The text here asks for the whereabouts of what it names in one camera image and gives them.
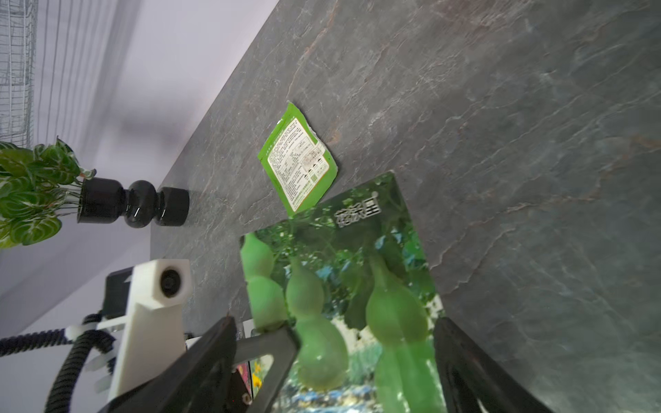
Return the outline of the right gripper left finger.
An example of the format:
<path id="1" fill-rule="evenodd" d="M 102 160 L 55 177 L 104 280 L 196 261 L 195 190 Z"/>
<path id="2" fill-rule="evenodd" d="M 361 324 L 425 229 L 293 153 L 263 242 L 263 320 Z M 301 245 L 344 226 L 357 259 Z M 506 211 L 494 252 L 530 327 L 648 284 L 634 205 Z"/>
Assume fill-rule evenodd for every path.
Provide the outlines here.
<path id="1" fill-rule="evenodd" d="M 236 323 L 225 317 L 155 379 L 120 396 L 102 412 L 236 412 L 233 375 Z"/>

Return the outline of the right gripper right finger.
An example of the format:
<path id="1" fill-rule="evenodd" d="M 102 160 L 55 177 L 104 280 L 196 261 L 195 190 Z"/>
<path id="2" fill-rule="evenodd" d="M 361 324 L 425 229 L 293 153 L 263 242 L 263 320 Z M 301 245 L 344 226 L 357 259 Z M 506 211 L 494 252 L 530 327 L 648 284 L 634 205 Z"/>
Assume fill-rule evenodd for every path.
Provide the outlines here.
<path id="1" fill-rule="evenodd" d="M 551 412 L 450 318 L 436 321 L 433 337 L 449 412 Z"/>

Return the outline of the green seed packet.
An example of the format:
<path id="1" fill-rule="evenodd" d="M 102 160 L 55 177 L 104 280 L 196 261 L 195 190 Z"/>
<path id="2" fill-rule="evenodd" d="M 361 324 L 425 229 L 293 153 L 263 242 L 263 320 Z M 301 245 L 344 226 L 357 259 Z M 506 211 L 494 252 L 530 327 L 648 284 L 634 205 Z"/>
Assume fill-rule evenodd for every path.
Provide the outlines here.
<path id="1" fill-rule="evenodd" d="M 287 215 L 315 207 L 332 186 L 337 163 L 291 102 L 258 153 Z"/>

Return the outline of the white text seed packet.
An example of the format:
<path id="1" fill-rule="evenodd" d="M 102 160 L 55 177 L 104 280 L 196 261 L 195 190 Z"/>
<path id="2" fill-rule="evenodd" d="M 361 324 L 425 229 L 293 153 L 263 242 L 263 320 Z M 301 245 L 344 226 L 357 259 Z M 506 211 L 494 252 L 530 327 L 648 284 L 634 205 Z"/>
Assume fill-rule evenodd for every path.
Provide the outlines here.
<path id="1" fill-rule="evenodd" d="M 274 411 L 446 411 L 444 310 L 394 173 L 239 244 L 254 332 L 289 327 L 301 344 Z"/>

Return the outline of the green potted plant black pot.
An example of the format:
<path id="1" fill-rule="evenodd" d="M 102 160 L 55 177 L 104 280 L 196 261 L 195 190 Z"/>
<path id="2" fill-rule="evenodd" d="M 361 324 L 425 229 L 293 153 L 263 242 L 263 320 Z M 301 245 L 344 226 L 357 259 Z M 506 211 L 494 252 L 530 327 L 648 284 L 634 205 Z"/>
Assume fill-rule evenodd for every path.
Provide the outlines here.
<path id="1" fill-rule="evenodd" d="M 124 188 L 82 168 L 61 139 L 21 148 L 1 144 L 1 247 L 30 246 L 54 237 L 66 216 L 86 224 L 124 218 L 132 228 L 181 226 L 189 215 L 186 189 L 156 189 L 139 180 Z"/>

